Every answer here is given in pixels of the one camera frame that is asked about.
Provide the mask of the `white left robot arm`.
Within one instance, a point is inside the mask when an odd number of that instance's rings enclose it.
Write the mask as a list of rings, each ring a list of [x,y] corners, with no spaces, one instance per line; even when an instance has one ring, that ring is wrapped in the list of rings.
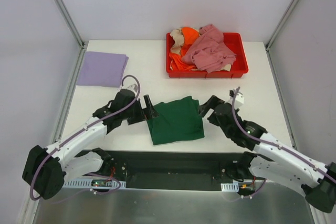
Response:
[[[113,100],[97,109],[71,136],[47,147],[33,147],[22,175],[23,180],[30,185],[31,199],[51,199],[66,182],[83,175],[111,178],[115,165],[106,151],[97,147],[83,156],[78,154],[91,143],[104,139],[123,121],[131,125],[159,115],[148,95],[144,96],[144,108],[138,96],[130,89],[121,89]]]

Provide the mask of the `green t shirt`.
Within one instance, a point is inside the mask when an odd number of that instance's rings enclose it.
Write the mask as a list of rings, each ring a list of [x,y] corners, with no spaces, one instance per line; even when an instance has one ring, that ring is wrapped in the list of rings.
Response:
[[[191,96],[154,106],[159,116],[147,121],[153,145],[193,141],[204,138],[199,100]]]

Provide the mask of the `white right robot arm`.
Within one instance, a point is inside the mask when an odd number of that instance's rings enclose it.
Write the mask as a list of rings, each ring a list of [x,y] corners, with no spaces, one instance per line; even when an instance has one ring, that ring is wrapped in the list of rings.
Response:
[[[208,122],[220,127],[226,138],[246,148],[241,158],[225,167],[230,179],[243,182],[261,177],[283,185],[316,209],[330,213],[335,206],[335,163],[329,165],[309,158],[280,142],[265,128],[238,115],[244,97],[230,91],[224,101],[211,96],[200,105],[192,97],[149,106],[148,127],[153,144],[195,140],[204,136],[202,118],[212,111]]]

